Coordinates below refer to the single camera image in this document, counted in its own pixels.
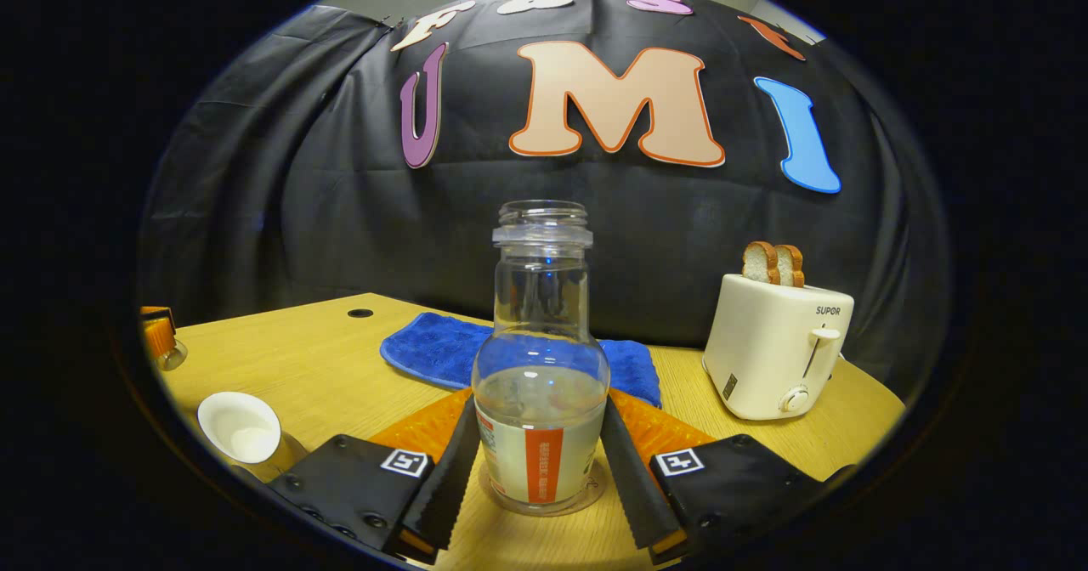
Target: bottle label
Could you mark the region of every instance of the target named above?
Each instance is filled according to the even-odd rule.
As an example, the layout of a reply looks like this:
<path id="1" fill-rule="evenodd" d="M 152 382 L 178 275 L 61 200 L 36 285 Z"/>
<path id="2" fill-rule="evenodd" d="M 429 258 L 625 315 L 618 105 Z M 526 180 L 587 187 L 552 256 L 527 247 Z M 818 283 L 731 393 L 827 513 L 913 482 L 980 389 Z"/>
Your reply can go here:
<path id="1" fill-rule="evenodd" d="M 593 463 L 604 417 L 602 407 L 581 424 L 526 429 L 503 424 L 478 406 L 480 440 L 495 489 L 533 505 L 574 497 Z"/>

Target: blue letter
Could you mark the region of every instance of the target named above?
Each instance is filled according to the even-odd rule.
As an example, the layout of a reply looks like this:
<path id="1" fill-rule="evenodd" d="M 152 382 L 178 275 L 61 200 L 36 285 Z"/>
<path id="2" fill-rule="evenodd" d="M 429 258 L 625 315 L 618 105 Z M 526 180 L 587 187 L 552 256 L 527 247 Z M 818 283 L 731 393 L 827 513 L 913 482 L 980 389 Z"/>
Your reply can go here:
<path id="1" fill-rule="evenodd" d="M 836 175 L 827 161 L 827 152 L 824 152 L 824 141 L 811 111 L 812 99 L 804 91 L 777 79 L 758 76 L 755 86 L 770 96 L 778 111 L 778 119 L 782 122 L 782 131 L 786 131 L 786 145 L 790 149 L 789 156 L 782 160 L 782 173 L 786 173 L 786 177 L 813 191 L 842 190 L 839 175 Z"/>

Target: orange label stripe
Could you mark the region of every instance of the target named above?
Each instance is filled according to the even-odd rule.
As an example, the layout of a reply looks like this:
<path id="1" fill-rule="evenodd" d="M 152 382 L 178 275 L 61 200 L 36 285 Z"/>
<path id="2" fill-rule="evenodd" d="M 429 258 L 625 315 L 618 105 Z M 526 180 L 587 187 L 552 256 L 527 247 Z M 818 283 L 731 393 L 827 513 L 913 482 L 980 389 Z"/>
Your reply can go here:
<path id="1" fill-rule="evenodd" d="M 526 431 L 526 474 L 529 502 L 555 501 L 559 483 L 559 456 L 562 452 L 562 430 L 544 429 Z"/>

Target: white cup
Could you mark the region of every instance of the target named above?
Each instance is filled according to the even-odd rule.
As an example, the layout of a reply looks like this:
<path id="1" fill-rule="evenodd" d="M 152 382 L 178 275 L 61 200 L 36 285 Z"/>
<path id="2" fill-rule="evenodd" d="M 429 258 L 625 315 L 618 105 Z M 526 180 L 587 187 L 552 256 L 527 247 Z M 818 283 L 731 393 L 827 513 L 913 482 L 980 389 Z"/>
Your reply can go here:
<path id="1" fill-rule="evenodd" d="M 197 407 L 197 424 L 220 454 L 256 474 L 274 480 L 301 460 L 306 450 L 280 427 L 268 404 L 252 394 L 211 394 Z"/>

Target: purple letter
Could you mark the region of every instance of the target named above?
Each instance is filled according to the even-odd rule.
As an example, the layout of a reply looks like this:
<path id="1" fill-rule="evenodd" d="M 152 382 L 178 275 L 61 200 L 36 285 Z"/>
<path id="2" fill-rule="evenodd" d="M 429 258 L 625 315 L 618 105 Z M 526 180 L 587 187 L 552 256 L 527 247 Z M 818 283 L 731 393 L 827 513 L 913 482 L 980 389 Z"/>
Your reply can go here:
<path id="1" fill-rule="evenodd" d="M 681 4 L 680 0 L 627 0 L 627 5 L 652 13 L 691 14 L 691 9 Z"/>
<path id="2" fill-rule="evenodd" d="M 405 150 L 405 163 L 411 169 L 426 165 L 438 145 L 438 126 L 442 123 L 442 60 L 446 57 L 447 48 L 448 41 L 443 41 L 423 63 L 423 72 L 426 72 L 426 119 L 422 136 L 416 134 L 416 84 L 419 84 L 419 72 L 408 76 L 405 86 L 400 87 L 400 145 Z"/>

